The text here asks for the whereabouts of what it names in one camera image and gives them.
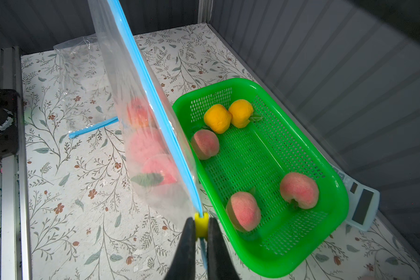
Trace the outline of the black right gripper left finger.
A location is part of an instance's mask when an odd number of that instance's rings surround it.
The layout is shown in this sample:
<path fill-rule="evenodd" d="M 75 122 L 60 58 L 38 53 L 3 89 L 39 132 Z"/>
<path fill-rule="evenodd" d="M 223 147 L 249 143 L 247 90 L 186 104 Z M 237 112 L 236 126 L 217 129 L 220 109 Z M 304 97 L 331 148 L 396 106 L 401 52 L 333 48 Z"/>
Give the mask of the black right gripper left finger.
<path fill-rule="evenodd" d="M 196 277 L 196 224 L 187 218 L 165 280 L 194 280 Z"/>

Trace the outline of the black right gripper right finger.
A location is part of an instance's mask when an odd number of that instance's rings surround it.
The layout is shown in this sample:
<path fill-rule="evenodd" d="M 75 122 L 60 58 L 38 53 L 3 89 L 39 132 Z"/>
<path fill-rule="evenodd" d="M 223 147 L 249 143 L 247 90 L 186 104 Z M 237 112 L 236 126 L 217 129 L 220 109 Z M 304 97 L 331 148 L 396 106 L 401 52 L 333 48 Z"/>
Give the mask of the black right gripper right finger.
<path fill-rule="evenodd" d="M 240 280 L 215 218 L 209 219 L 207 242 L 208 279 Z"/>

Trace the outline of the clear zip-top bag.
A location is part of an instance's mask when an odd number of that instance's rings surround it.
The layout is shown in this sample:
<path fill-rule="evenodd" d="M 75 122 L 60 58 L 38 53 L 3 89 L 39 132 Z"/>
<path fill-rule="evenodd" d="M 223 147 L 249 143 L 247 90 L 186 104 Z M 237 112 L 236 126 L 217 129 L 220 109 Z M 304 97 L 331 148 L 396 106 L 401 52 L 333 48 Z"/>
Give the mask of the clear zip-top bag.
<path fill-rule="evenodd" d="M 132 35 L 119 1 L 90 1 L 128 177 L 139 198 L 182 228 L 203 213 L 189 140 Z"/>
<path fill-rule="evenodd" d="M 118 122 L 112 89 L 96 35 L 54 46 L 59 57 L 62 112 L 75 138 Z"/>

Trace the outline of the red yellow peach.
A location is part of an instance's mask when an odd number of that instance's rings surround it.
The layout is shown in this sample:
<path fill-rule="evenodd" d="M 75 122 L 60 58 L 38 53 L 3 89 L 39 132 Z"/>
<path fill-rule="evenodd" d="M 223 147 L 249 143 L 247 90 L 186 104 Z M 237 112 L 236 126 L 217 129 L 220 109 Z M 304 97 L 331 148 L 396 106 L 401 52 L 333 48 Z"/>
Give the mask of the red yellow peach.
<path fill-rule="evenodd" d="M 146 100 L 134 98 L 127 105 L 128 123 L 133 128 L 151 127 L 154 125 L 154 117 L 150 105 Z"/>

